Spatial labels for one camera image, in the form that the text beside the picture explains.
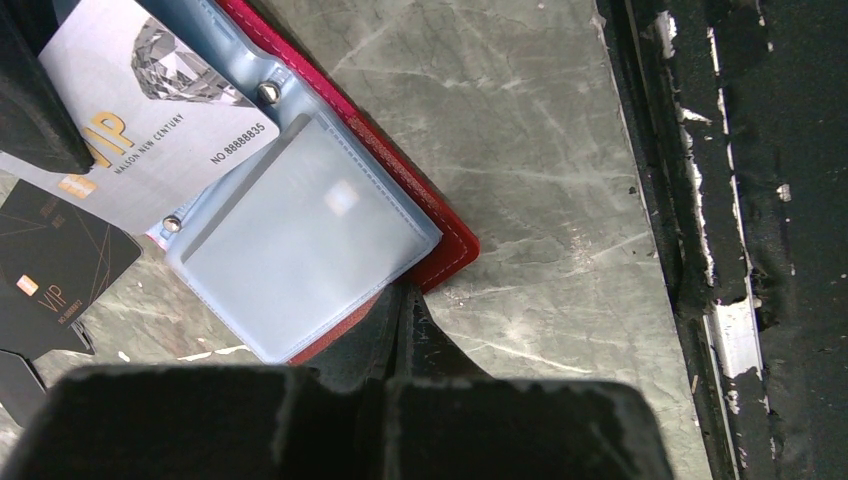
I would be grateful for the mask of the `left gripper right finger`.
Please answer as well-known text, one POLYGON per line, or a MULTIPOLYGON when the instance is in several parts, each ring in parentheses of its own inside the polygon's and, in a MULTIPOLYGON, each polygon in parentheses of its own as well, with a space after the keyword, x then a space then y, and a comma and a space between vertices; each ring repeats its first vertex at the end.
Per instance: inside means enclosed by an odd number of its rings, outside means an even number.
POLYGON ((400 291, 385 386, 388 479, 669 479, 654 413, 633 387, 585 379, 498 379, 435 324, 418 288, 400 291))

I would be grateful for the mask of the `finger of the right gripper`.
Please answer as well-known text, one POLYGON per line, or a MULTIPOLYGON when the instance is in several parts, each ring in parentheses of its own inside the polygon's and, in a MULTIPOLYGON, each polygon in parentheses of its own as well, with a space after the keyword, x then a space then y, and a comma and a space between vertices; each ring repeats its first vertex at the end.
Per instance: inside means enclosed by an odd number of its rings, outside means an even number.
POLYGON ((52 173, 94 166, 38 55, 58 31, 51 1, 1 3, 1 151, 52 173))

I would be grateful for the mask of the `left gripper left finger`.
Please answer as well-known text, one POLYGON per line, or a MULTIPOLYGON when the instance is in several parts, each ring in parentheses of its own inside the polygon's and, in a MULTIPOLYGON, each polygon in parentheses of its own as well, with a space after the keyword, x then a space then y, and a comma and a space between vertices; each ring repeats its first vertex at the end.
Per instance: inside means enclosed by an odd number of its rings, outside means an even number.
POLYGON ((311 363, 90 365, 66 374, 5 479, 380 479, 405 288, 311 363))

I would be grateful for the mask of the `single silver VIP card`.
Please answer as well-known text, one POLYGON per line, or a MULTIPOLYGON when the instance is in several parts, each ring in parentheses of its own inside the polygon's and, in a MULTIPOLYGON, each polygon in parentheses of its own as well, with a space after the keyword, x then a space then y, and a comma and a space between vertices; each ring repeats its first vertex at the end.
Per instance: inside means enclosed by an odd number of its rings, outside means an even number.
POLYGON ((274 140, 275 123, 134 1, 81 1, 39 57, 93 158, 52 173, 1 167, 129 233, 144 233, 274 140))

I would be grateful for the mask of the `single black VIP card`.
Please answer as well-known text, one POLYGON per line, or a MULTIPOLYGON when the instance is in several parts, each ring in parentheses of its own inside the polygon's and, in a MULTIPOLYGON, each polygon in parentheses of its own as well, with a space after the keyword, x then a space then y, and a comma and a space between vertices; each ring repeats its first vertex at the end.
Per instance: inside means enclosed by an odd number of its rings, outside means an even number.
POLYGON ((123 230, 23 180, 1 205, 1 347, 93 354, 82 314, 141 256, 123 230))

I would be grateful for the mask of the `red leather card holder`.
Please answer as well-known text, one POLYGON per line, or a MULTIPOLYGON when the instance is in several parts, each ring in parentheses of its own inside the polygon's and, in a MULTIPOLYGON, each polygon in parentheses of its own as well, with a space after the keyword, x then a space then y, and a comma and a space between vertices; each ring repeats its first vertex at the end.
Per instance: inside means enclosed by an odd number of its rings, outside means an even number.
POLYGON ((390 283, 423 289, 474 255, 461 225, 242 1, 134 1, 215 67, 278 136, 142 234, 263 362, 313 355, 390 283), (452 243, 458 257, 423 261, 452 243))

